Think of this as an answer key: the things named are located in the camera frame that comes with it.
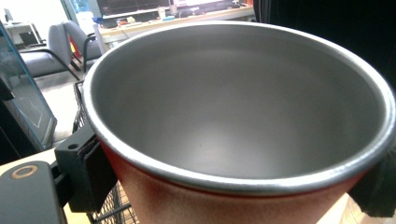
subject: mug rim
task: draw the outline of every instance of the mug rim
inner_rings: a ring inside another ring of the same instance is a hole
[[[106,58],[113,57],[117,54],[118,49],[125,45],[133,44],[136,40],[143,38],[146,35],[156,35],[160,32],[167,32],[183,27],[207,25],[247,25],[272,29],[279,32],[299,35],[307,38],[309,41],[319,42],[319,44],[336,51],[341,55],[341,57],[344,57],[348,59],[350,63],[353,63],[352,65],[357,66],[364,71],[364,74],[360,73],[361,77],[372,88],[372,91],[375,91],[378,101],[381,101],[380,104],[383,106],[384,118],[382,119],[378,133],[365,148],[344,161],[340,161],[330,167],[308,174],[271,179],[231,178],[200,174],[154,160],[138,150],[129,147],[106,127],[95,109],[92,90],[95,88],[98,79],[95,75],[96,71],[100,69],[100,66],[103,63],[106,62]],[[152,175],[156,175],[181,186],[217,193],[278,196],[327,188],[331,185],[335,185],[362,174],[374,166],[387,153],[387,148],[393,142],[393,138],[396,133],[396,105],[392,89],[370,64],[349,50],[323,38],[290,28],[263,23],[247,23],[243,21],[200,21],[188,24],[171,25],[136,35],[116,46],[114,49],[109,50],[105,55],[98,59],[90,69],[84,81],[83,90],[83,106],[87,111],[88,120],[95,130],[98,138],[111,150],[130,162],[133,166],[136,166]]]

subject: metal wire rack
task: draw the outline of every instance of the metal wire rack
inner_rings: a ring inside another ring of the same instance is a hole
[[[87,115],[82,107],[81,92],[83,82],[79,81],[74,84],[78,112],[73,123],[73,133],[88,122]],[[120,182],[117,182],[116,186],[108,193],[101,211],[99,213],[88,213],[87,216],[91,224],[140,223]]]

